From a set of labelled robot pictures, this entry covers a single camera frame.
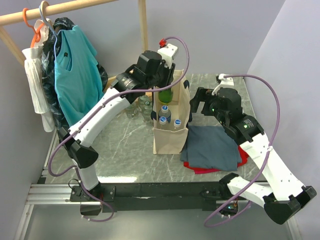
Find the dark floral hanging garment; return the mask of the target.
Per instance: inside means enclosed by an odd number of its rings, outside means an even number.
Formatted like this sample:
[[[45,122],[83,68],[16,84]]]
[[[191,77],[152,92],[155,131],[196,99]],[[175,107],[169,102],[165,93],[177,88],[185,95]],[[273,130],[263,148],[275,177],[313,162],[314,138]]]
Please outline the dark floral hanging garment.
[[[68,17],[60,17],[54,21],[53,28],[56,32],[59,30],[72,30],[75,24]],[[41,55],[41,71],[42,71],[42,88],[52,113],[53,122],[57,130],[61,128],[69,129],[69,124],[60,107],[58,96],[55,91],[55,57],[54,44],[56,38],[52,31],[49,30],[48,39],[44,42]],[[56,53],[59,54],[62,45],[61,33],[58,34],[58,41],[55,46]],[[97,63],[97,69],[101,78],[102,90],[108,83],[108,74],[104,67]]]

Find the cream canvas tote bag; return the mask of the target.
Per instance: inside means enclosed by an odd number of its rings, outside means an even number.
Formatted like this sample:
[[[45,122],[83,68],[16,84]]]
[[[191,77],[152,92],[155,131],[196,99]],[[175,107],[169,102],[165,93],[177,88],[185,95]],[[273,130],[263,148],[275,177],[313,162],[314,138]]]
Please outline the cream canvas tote bag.
[[[188,128],[187,124],[190,120],[190,83],[185,77],[183,70],[175,70],[173,80],[181,81],[172,87],[173,99],[168,105],[171,111],[171,121],[166,130],[160,129],[158,121],[158,113],[162,104],[158,98],[158,92],[152,95],[153,111],[151,117],[153,119],[153,153],[156,155],[164,154],[179,154],[187,140]],[[173,130],[172,124],[176,119],[181,120],[181,127],[178,130]]]

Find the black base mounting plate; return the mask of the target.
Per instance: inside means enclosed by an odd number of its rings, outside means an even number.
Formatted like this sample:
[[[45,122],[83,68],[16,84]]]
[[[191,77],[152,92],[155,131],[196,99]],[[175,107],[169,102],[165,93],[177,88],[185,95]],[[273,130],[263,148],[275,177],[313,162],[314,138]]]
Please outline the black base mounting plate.
[[[115,212],[192,210],[214,211],[232,194],[214,182],[103,183],[101,196]]]

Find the red folded cloth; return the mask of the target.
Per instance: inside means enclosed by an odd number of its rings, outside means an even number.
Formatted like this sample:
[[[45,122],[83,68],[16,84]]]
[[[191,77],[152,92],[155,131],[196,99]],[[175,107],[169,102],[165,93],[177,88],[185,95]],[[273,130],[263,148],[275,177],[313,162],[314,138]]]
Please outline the red folded cloth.
[[[238,146],[238,152],[241,158],[241,162],[237,164],[237,167],[241,167],[248,162],[249,155],[240,146]],[[215,168],[190,167],[188,162],[183,162],[183,166],[187,169],[193,170],[196,175],[221,172],[220,169]]]

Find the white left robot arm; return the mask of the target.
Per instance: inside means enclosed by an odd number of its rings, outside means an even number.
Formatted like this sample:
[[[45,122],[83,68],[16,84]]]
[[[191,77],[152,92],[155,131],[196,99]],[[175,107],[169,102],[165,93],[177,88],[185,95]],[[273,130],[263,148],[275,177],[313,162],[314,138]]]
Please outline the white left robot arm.
[[[167,90],[172,86],[177,53],[177,46],[166,43],[157,51],[146,50],[140,54],[137,63],[116,76],[102,99],[68,132],[60,134],[71,136],[65,147],[83,185],[82,195],[88,201],[94,201],[100,195],[95,169],[99,155],[92,148],[94,140],[116,115],[145,92]]]

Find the wooden clothes rack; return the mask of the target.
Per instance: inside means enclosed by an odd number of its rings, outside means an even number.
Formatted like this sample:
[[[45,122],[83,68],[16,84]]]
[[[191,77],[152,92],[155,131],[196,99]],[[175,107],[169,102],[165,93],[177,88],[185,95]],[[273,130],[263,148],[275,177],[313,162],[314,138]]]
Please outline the wooden clothes rack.
[[[2,26],[41,18],[30,47],[19,51],[9,34],[0,38],[25,67],[35,112],[50,132],[78,122],[103,97],[113,81],[96,60],[96,50],[79,26],[68,19],[55,23],[47,16],[101,5],[100,0],[73,0],[1,16]]]

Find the clear Chang soda bottle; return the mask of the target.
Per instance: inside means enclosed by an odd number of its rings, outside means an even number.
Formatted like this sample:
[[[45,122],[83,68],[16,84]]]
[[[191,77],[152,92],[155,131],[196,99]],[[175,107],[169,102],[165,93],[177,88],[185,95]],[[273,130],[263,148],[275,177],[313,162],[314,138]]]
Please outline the clear Chang soda bottle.
[[[145,123],[152,123],[153,122],[153,119],[151,117],[152,115],[152,109],[151,108],[145,108],[142,110],[141,114],[142,114],[142,117],[143,117],[143,121]]]
[[[139,113],[137,104],[134,102],[125,109],[125,114],[128,118],[135,118]]]
[[[153,106],[152,100],[146,94],[143,96],[140,96],[137,100],[137,103],[138,103],[138,107],[140,108],[140,110],[143,110],[145,107],[152,108],[152,106]]]

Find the aluminium frame rail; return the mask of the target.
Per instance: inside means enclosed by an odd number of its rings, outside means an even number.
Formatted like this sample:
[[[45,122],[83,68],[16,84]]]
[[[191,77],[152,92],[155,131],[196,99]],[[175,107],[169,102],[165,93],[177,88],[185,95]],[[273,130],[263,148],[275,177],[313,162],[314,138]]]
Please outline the aluminium frame rail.
[[[16,238],[18,240],[298,240],[294,218],[272,222],[253,204],[242,216],[217,228],[204,219],[222,204],[218,182],[224,171],[195,174],[178,155],[154,155],[153,135],[143,126],[106,128],[95,140],[100,158],[98,179],[110,189],[116,209],[110,221],[89,222],[72,202],[76,174],[62,177],[42,172],[30,187]]]

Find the green Perrier glass bottle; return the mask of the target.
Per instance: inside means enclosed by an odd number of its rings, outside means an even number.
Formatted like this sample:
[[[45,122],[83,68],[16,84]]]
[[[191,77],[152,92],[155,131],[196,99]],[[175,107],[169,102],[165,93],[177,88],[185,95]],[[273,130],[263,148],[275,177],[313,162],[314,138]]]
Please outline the green Perrier glass bottle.
[[[173,100],[173,90],[172,88],[168,88],[166,90],[162,90],[158,92],[158,100],[163,105],[168,105]]]

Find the light blue clothes hanger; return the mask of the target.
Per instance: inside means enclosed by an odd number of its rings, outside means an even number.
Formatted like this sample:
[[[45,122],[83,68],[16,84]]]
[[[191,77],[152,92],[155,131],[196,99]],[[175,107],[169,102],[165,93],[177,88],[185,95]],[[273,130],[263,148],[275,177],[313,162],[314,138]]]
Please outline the light blue clothes hanger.
[[[49,27],[49,29],[51,30],[53,36],[55,37],[55,42],[54,42],[54,46],[53,46],[53,54],[54,54],[54,58],[57,58],[57,43],[59,41],[59,34],[55,31],[53,25],[47,20],[46,16],[45,16],[45,8],[49,6],[49,3],[45,0],[43,0],[38,9],[39,9],[39,13],[40,13],[40,17],[43,21],[43,23]]]

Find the turquoise hanging shirt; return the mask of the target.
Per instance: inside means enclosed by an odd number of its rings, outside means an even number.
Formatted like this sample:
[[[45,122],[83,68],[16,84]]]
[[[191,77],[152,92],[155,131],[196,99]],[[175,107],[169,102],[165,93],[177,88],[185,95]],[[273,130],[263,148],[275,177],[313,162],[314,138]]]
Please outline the turquoise hanging shirt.
[[[97,51],[78,25],[60,30],[60,52],[54,60],[55,92],[69,126],[79,122],[104,96]]]

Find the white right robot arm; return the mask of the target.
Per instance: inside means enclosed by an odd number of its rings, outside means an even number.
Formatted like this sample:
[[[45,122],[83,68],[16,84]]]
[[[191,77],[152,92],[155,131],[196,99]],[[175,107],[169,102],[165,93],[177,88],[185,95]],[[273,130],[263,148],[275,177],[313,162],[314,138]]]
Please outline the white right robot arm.
[[[242,98],[235,89],[198,87],[190,100],[191,112],[196,113],[201,102],[204,103],[201,113],[218,120],[225,133],[248,154],[268,182],[268,186],[262,186],[230,173],[219,181],[222,198],[235,199],[240,192],[240,197],[260,205],[271,220],[282,225],[317,195],[312,186],[304,185],[288,169],[270,146],[259,122],[243,113]]]

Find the white hanging garment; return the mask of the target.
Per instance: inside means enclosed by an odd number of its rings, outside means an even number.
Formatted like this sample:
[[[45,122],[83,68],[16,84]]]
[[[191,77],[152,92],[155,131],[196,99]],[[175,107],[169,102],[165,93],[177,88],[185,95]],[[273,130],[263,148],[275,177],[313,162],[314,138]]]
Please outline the white hanging garment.
[[[34,24],[34,28],[40,29],[41,38],[33,47],[22,50],[22,54],[25,57],[24,70],[29,84],[34,112],[41,116],[44,131],[50,133],[54,130],[55,123],[42,86],[42,53],[44,42],[49,36],[49,27],[38,19]]]

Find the orange clothes hanger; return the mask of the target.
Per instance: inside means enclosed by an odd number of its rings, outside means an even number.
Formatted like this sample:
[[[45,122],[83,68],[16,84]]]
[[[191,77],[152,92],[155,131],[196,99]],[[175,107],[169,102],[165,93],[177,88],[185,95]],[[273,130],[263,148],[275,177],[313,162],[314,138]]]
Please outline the orange clothes hanger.
[[[40,40],[41,40],[41,33],[40,33],[40,30],[42,28],[42,26],[44,25],[43,23],[39,26],[39,28],[35,29],[34,26],[30,25],[28,23],[28,20],[27,20],[27,11],[29,9],[28,8],[23,8],[22,10],[22,18],[23,18],[23,21],[25,23],[25,25],[29,28],[32,29],[33,31],[33,38],[31,40],[31,43],[30,43],[30,48],[33,48],[35,46],[35,43],[38,43]]]

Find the pocari sweat bottle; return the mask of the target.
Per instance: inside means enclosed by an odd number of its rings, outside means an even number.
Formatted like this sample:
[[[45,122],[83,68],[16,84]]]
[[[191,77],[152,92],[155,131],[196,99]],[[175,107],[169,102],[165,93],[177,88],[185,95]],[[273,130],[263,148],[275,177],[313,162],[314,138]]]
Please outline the pocari sweat bottle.
[[[161,117],[165,117],[166,120],[170,123],[171,122],[171,111],[169,109],[169,106],[168,105],[163,105],[161,107],[161,109],[159,110],[158,112],[158,118],[161,118]]]
[[[159,125],[161,130],[167,130],[168,129],[168,121],[167,118],[164,116],[161,116],[159,118]]]
[[[182,122],[180,119],[175,119],[173,122],[172,122],[172,129],[174,131],[177,131],[178,129],[180,129],[182,126]]]

